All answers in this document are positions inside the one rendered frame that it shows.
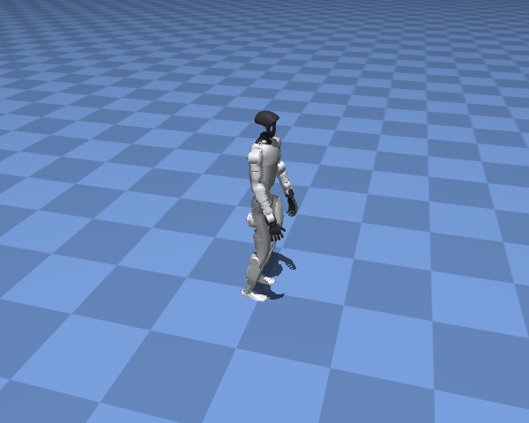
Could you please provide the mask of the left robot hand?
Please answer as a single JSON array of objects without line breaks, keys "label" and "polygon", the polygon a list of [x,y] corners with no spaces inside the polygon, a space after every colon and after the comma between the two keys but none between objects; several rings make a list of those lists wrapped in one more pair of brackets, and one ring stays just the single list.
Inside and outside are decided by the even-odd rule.
[{"label": "left robot hand", "polygon": [[288,201],[288,204],[289,204],[287,214],[290,212],[288,214],[288,216],[292,214],[290,217],[293,217],[297,213],[297,207],[298,206],[297,206],[297,203],[295,202],[294,192],[293,192],[292,189],[288,190],[288,194],[289,195],[285,195],[287,197],[287,201]]}]

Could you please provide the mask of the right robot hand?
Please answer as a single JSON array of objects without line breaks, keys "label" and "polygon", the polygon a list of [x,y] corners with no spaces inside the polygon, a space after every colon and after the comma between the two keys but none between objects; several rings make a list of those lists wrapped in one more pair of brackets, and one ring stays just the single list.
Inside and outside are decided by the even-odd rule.
[{"label": "right robot hand", "polygon": [[[275,218],[274,214],[273,214],[273,217]],[[270,224],[268,223],[266,218],[265,218],[265,221],[267,223],[267,226],[270,226],[269,227],[269,233],[271,235],[271,241],[273,241],[273,235],[274,235],[275,241],[277,241],[276,235],[278,236],[278,240],[280,240],[279,234],[281,235],[281,238],[284,237],[280,229],[282,229],[284,232],[286,232],[286,229],[283,228],[282,226],[280,226],[279,224],[277,224],[276,218],[275,218],[275,221],[273,221]]]}]

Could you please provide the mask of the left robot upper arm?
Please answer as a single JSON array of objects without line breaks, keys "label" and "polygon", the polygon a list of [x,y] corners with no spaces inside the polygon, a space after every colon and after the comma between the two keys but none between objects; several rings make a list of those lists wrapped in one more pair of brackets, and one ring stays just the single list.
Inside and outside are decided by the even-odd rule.
[{"label": "left robot upper arm", "polygon": [[277,173],[276,174],[279,174],[281,171],[283,171],[286,167],[285,167],[285,164],[280,161],[280,157],[281,157],[281,152],[280,152],[280,145],[281,145],[281,140],[279,137],[273,137],[275,138],[277,141],[278,141],[278,144],[279,144],[279,161],[278,161],[278,166],[277,166]]}]

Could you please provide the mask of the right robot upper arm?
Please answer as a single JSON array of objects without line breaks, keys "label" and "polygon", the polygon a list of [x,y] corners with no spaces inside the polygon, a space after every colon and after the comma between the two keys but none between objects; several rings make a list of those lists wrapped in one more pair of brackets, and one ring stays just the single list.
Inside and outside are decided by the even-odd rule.
[{"label": "right robot upper arm", "polygon": [[261,165],[263,163],[263,160],[264,157],[261,149],[253,149],[248,155],[248,163],[250,165],[251,188],[254,194],[255,187],[258,185],[263,186],[265,191],[264,184],[259,182],[262,177]]}]

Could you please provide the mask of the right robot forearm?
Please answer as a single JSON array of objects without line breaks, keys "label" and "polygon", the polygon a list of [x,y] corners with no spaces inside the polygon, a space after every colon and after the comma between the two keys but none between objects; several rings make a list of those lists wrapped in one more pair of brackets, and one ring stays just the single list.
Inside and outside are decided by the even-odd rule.
[{"label": "right robot forearm", "polygon": [[265,188],[261,185],[258,185],[255,187],[255,196],[256,201],[259,204],[260,208],[262,209],[262,213],[266,217],[268,223],[272,223],[275,221],[275,218],[272,215],[272,208],[270,207],[270,204],[268,202],[268,197],[265,194]]}]

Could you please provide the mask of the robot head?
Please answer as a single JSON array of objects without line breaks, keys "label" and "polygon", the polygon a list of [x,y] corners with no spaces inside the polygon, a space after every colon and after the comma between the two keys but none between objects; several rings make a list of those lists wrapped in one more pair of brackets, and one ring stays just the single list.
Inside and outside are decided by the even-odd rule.
[{"label": "robot head", "polygon": [[[278,120],[279,120],[279,117],[271,111],[266,111],[266,110],[261,111],[256,115],[254,119],[255,123],[265,126],[267,131],[264,131],[260,134],[260,137],[255,142],[255,144],[258,144],[259,142],[262,143],[263,140],[267,140],[266,143],[262,143],[263,145],[270,145],[272,143],[270,138],[274,137],[275,135],[276,122]],[[272,131],[270,130],[271,126],[272,126]]]}]

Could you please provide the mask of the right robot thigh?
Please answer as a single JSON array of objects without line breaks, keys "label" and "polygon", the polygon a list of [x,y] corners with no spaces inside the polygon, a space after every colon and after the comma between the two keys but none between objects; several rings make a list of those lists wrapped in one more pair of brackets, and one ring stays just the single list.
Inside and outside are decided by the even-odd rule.
[{"label": "right robot thigh", "polygon": [[254,252],[250,258],[252,256],[258,257],[258,261],[262,266],[269,255],[271,235],[269,233],[270,226],[267,226],[265,216],[260,207],[255,207],[253,211],[248,214],[247,224],[248,226],[257,227],[253,234],[256,252]]}]

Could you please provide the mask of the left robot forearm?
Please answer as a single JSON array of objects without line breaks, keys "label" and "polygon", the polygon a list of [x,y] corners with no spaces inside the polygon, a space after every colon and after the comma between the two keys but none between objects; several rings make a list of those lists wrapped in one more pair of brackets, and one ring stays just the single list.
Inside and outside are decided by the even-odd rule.
[{"label": "left robot forearm", "polygon": [[[291,187],[291,183],[290,183],[290,181],[287,178],[286,169],[284,169],[283,171],[281,171],[279,174],[276,174],[276,175],[279,178],[279,182],[281,184],[281,187],[283,189],[284,194],[285,195],[289,195],[288,194],[288,190],[289,189],[293,189],[293,188]],[[293,192],[294,192],[294,190],[293,190]]]}]

